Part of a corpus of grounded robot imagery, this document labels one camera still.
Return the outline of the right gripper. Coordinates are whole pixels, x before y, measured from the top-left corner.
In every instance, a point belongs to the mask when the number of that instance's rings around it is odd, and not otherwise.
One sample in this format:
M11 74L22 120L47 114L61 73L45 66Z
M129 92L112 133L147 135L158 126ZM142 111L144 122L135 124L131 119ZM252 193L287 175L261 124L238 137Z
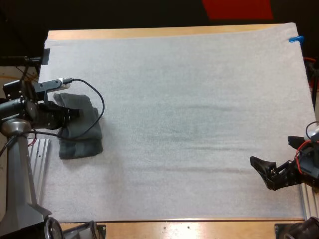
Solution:
M304 142L303 137L288 136L288 145L294 149L298 149ZM255 156L250 157L250 164L270 190L276 191L302 183L311 186L315 191L319 190L319 148L317 146L302 149L298 157L287 163L279 172L275 162L265 161Z

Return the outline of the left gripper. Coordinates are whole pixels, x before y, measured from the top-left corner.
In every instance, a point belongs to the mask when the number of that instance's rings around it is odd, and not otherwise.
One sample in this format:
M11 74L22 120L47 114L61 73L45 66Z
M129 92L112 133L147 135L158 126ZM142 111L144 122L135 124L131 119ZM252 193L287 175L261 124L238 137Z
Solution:
M36 128L59 129L80 117L79 109L71 109L49 101L37 106Z

